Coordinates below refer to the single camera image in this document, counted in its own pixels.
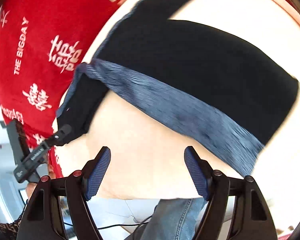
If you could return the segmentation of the patterned left sleeve forearm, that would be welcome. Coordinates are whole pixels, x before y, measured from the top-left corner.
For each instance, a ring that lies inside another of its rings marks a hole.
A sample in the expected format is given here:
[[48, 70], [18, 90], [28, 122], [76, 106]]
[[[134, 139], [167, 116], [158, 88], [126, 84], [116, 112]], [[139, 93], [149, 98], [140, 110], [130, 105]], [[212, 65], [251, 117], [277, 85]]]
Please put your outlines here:
[[23, 218], [25, 209], [27, 205], [24, 206], [22, 213], [13, 223], [0, 223], [0, 232], [5, 236], [6, 239], [16, 240], [21, 220]]

